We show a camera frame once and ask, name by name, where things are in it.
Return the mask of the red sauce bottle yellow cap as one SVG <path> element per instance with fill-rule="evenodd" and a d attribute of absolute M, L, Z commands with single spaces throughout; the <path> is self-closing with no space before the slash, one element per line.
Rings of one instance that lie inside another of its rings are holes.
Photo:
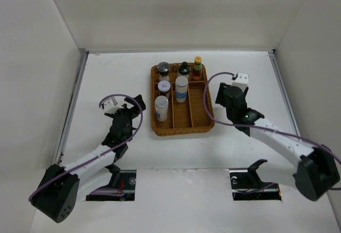
<path fill-rule="evenodd" d="M 194 81 L 200 81 L 202 76 L 202 58 L 200 56 L 195 57 L 194 64 L 192 66 L 192 78 Z"/>

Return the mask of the silver-lid white blue canister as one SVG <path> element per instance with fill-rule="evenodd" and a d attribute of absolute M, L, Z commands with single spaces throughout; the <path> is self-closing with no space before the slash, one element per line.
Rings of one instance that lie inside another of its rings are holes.
<path fill-rule="evenodd" d="M 186 101 L 188 93 L 188 79 L 184 76 L 179 76 L 175 80 L 175 99 L 178 103 Z"/>

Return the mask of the black-knob salt shaker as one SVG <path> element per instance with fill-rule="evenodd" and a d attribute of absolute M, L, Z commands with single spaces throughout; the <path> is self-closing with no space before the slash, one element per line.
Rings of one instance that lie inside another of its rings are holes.
<path fill-rule="evenodd" d="M 190 66 L 186 61 L 182 62 L 178 67 L 177 77 L 180 76 L 185 77 L 187 80 L 190 78 Z"/>

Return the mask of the grey-lid dark spice jar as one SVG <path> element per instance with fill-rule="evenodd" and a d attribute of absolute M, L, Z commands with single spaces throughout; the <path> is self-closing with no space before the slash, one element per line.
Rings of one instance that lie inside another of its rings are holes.
<path fill-rule="evenodd" d="M 158 91 L 159 95 L 165 96 L 167 99 L 170 98 L 171 95 L 171 84 L 169 81 L 160 81 L 158 83 Z"/>

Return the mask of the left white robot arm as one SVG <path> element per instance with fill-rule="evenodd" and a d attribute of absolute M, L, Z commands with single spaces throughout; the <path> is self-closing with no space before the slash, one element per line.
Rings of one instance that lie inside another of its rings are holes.
<path fill-rule="evenodd" d="M 117 95 L 104 97 L 99 108 L 112 119 L 109 132 L 101 144 L 86 156 L 65 166 L 51 165 L 37 189 L 29 196 L 29 203 L 56 223 L 64 221 L 77 200 L 79 186 L 91 176 L 106 168 L 101 183 L 107 189 L 115 189 L 119 185 L 119 175 L 115 163 L 128 149 L 128 142 L 137 134 L 140 127 L 133 126 L 133 119 L 143 119 L 146 105 L 142 96 L 130 97 L 123 94 L 123 104 L 116 101 Z"/>

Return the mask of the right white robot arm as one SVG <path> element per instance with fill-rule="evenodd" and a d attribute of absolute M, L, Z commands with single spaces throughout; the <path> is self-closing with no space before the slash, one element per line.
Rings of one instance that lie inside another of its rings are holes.
<path fill-rule="evenodd" d="M 247 106 L 246 94 L 247 90 L 221 83 L 215 102 L 225 108 L 227 118 L 237 130 L 267 145 L 292 165 L 277 167 L 267 159 L 259 159 L 247 168 L 248 184 L 253 188 L 266 183 L 284 184 L 311 201 L 331 190 L 340 181 L 331 151 L 275 129 L 263 114 Z"/>

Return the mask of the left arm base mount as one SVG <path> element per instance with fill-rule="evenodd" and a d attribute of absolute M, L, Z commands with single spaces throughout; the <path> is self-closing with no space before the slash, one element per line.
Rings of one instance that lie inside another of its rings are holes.
<path fill-rule="evenodd" d="M 121 170 L 118 166 L 108 166 L 111 173 L 108 184 L 96 188 L 86 196 L 86 201 L 135 201 L 136 170 Z"/>

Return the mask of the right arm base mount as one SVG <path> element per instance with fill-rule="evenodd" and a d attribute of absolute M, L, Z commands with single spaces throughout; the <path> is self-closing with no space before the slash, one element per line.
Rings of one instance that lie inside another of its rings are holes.
<path fill-rule="evenodd" d="M 259 159 L 248 168 L 229 170 L 232 198 L 234 201 L 278 200 L 282 201 L 279 185 L 260 180 L 256 170 L 266 163 Z"/>

